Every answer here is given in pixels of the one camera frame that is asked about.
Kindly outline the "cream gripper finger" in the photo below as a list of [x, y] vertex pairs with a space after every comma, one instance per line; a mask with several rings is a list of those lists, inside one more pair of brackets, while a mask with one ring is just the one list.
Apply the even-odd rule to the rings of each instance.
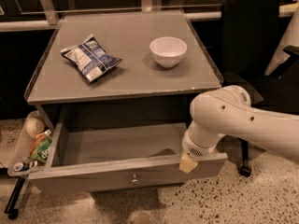
[[187, 153], [183, 152], [179, 162], [179, 170], [188, 174], [194, 170], [198, 162], [191, 158]]

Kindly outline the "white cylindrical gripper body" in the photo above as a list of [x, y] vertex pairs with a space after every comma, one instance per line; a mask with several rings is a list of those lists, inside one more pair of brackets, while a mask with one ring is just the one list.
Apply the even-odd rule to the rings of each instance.
[[213, 133], [193, 121], [184, 134], [182, 148], [193, 158], [204, 157], [214, 151], [223, 137], [224, 134]]

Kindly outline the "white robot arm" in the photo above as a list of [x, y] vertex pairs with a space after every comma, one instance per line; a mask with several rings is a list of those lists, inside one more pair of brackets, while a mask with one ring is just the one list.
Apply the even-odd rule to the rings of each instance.
[[221, 21], [221, 66], [228, 85], [192, 100], [179, 170], [188, 174], [200, 161], [215, 157], [225, 135], [241, 140], [243, 161], [252, 143], [299, 162], [298, 90], [280, 78], [286, 63], [265, 73], [275, 46], [278, 11], [226, 8]]

